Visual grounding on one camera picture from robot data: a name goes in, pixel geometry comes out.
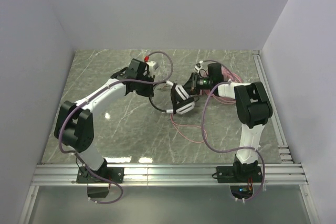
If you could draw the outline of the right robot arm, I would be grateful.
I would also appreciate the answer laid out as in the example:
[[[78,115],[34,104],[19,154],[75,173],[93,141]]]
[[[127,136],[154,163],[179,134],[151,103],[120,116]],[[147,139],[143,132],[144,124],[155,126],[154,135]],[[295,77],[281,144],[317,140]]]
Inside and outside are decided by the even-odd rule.
[[[269,97],[261,82],[241,83],[236,82],[232,72],[227,69],[230,77],[225,78],[222,69],[226,68],[223,64],[208,60],[207,74],[204,77],[200,75],[203,62],[200,61],[194,66],[195,72],[186,83],[190,88],[190,94],[198,94],[201,90],[208,90],[202,117],[201,131],[205,145],[217,153],[236,152],[233,163],[234,176],[249,177],[253,173],[260,174],[258,159],[262,158],[259,151],[259,142],[261,134],[272,117],[273,110]],[[231,150],[217,150],[210,146],[204,131],[204,119],[208,102],[212,95],[235,100],[238,118],[241,122],[241,137],[238,148]]]

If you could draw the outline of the white and black headphones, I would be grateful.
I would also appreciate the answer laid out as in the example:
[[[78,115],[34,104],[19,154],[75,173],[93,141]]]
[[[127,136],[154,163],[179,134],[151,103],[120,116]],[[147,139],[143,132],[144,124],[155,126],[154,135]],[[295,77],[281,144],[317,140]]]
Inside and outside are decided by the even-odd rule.
[[[195,108],[198,96],[192,96],[187,94],[183,86],[176,84],[171,81],[166,81],[165,86],[171,87],[170,89],[170,99],[172,108],[171,109],[160,109],[153,103],[153,96],[149,97],[150,104],[158,111],[166,114],[179,114],[183,115]]]

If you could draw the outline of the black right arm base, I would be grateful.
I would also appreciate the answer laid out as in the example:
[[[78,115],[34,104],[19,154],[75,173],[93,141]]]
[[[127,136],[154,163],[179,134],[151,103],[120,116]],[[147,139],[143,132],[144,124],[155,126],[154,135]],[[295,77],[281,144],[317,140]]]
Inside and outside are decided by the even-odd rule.
[[[259,165],[217,166],[212,179],[219,184],[229,184],[233,198],[242,202],[251,200],[262,192],[265,182],[264,172]]]

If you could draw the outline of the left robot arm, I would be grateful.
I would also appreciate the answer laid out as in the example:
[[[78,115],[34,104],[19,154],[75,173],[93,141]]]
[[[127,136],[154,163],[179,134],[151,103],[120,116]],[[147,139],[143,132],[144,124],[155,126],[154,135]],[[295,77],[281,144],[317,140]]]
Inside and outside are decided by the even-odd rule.
[[[59,109],[54,131],[61,152],[77,154],[92,171],[102,172],[107,161],[93,145],[94,116],[131,92],[143,97],[151,96],[158,67],[154,61],[132,59],[127,67],[112,74],[92,94],[76,102],[65,101]]]

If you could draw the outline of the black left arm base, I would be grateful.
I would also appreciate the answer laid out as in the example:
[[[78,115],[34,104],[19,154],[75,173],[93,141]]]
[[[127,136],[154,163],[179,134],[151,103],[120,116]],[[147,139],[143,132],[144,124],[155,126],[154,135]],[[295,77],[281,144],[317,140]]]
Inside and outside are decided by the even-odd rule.
[[[96,200],[105,199],[110,192],[112,183],[122,184],[124,178],[123,167],[101,167],[98,171],[88,171],[87,168],[79,168],[76,178],[77,184],[87,185],[87,195]]]

